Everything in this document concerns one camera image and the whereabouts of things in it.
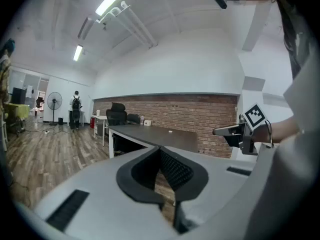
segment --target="white ceiling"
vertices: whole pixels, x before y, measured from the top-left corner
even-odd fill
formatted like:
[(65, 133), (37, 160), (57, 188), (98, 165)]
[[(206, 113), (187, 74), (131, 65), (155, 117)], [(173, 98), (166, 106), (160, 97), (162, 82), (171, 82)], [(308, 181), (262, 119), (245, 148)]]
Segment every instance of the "white ceiling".
[[(17, 13), (9, 29), (16, 41), (15, 58), (48, 60), (80, 71), (97, 72), (116, 58), (140, 46), (116, 20), (104, 25), (94, 23), (85, 40), (78, 33), (87, 16), (98, 19), (96, 9), (103, 0), (28, 0)], [(118, 0), (114, 6), (121, 8)], [(177, 32), (164, 0), (124, 0), (159, 40)], [(179, 30), (223, 28), (223, 10), (214, 0), (167, 0)], [(270, 13), (263, 32), (275, 33), (277, 10)], [(83, 54), (73, 61), (77, 45), (83, 45)]]
[(284, 30), (282, 27), (281, 14), (277, 2), (275, 1), (270, 9), (269, 16), (263, 28), (263, 34), (275, 40), (283, 42)]

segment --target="vent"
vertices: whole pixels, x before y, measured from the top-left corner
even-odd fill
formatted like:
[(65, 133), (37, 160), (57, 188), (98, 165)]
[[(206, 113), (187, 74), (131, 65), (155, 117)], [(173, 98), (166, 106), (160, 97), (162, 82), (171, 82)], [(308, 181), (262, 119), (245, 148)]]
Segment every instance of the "vent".
[(89, 193), (75, 190), (46, 220), (48, 224), (57, 230), (64, 231), (77, 211), (80, 209)]

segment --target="standing fan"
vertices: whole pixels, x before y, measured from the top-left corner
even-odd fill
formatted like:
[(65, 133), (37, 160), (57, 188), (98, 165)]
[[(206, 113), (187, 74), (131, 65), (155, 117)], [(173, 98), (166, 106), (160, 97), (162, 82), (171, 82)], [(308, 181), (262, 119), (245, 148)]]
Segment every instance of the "standing fan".
[(61, 94), (58, 92), (52, 92), (50, 93), (49, 97), (48, 97), (48, 107), (53, 110), (53, 115), (52, 115), (52, 122), (49, 123), (49, 125), (51, 126), (56, 126), (57, 123), (55, 122), (55, 110), (57, 110), (58, 108), (60, 108), (61, 104), (62, 104), (62, 97)]

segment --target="white pipe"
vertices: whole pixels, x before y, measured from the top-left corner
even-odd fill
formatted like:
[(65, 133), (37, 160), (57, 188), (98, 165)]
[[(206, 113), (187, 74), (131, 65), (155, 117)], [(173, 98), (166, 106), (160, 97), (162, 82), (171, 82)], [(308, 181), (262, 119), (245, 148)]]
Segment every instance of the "white pipe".
[[(121, 2), (121, 6), (123, 9), (128, 8), (128, 5), (126, 4), (125, 1)], [(130, 13), (132, 14), (133, 18), (136, 20), (136, 22), (139, 24), (139, 26), (142, 28), (142, 30), (145, 32), (145, 34), (147, 35), (147, 37), (150, 39), (151, 43), (153, 44), (153, 46), (157, 46), (158, 43), (157, 41), (154, 39), (154, 37), (151, 35), (151, 33), (149, 32), (149, 30), (146, 28), (146, 26), (144, 25), (144, 23), (139, 19), (139, 17), (134, 13), (134, 11), (131, 8), (128, 8), (128, 10), (130, 11)]]
[(141, 38), (135, 33), (133, 32), (126, 24), (124, 24), (121, 19), (117, 18), (111, 11), (109, 11), (107, 13), (107, 15), (111, 15), (112, 17), (114, 17), (126, 30), (128, 30), (133, 36), (135, 36), (136, 39), (138, 39), (138, 41), (143, 44), (144, 46), (147, 45), (143, 40), (141, 40)]
[[(118, 7), (115, 7), (113, 8), (112, 10), (115, 10), (118, 14), (117, 14), (117, 17), (118, 15), (122, 12)], [(136, 27), (136, 25), (124, 14), (122, 13), (121, 14), (123, 16), (123, 18), (129, 23), (129, 25), (134, 29), (134, 31), (140, 36), (140, 38), (142, 38), (143, 42), (148, 44), (149, 48), (152, 47), (151, 44), (149, 44), (147, 38), (144, 36), (144, 34), (141, 33), (141, 31), (139, 30), (139, 28)]]
[(170, 14), (170, 16), (171, 16), (171, 19), (172, 19), (172, 21), (173, 21), (173, 24), (174, 24), (176, 30), (178, 31), (178, 33), (180, 33), (179, 25), (178, 25), (178, 23), (177, 23), (177, 20), (176, 20), (176, 18), (175, 18), (175, 15), (174, 15), (173, 11), (171, 10), (171, 7), (170, 7), (170, 5), (169, 5), (168, 0), (163, 0), (163, 1), (164, 1), (164, 4), (165, 4), (165, 6), (166, 6), (166, 8), (167, 8), (167, 10), (168, 10), (168, 12), (169, 12), (169, 14)]

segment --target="white wall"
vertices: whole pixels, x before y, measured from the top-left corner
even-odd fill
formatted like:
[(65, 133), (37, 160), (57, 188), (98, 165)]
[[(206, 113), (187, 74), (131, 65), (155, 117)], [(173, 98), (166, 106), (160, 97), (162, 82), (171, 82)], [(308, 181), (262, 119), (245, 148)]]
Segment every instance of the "white wall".
[(60, 93), (62, 96), (62, 105), (59, 109), (54, 111), (54, 121), (57, 122), (58, 118), (63, 118), (64, 122), (68, 121), (68, 109), (70, 107), (69, 101), (75, 94), (75, 91), (79, 91), (79, 96), (82, 102), (82, 111), (84, 111), (84, 122), (90, 122), (90, 116), (92, 115), (92, 109), (90, 110), (92, 100), (89, 98), (90, 88), (88, 86), (74, 83), (71, 81), (63, 80), (51, 76), (49, 79), (48, 87), (46, 90), (43, 120), (52, 121), (53, 111), (48, 107), (48, 96), (53, 92)]
[(292, 83), (288, 51), (282, 40), (261, 35), (252, 51), (238, 51), (244, 74), (265, 79), (263, 92), (283, 96)]
[(10, 58), (12, 66), (82, 85), (93, 85), (97, 72), (73, 61), (73, 55), (68, 50), (48, 50), (50, 42), (45, 39), (35, 41), (30, 33), (12, 36), (16, 42), (15, 51)]
[(26, 74), (23, 72), (11, 70), (9, 77), (9, 93), (12, 94), (14, 88), (22, 89), (24, 87)]
[(281, 122), (293, 116), (293, 112), (289, 107), (264, 104), (263, 111), (271, 123)]
[(255, 4), (234, 4), (228, 3), (227, 9), (223, 13), (223, 20), (234, 46), (242, 49), (248, 36), (254, 14)]
[(166, 36), (137, 48), (98, 74), (93, 99), (163, 93), (240, 94), (244, 72), (222, 29)]

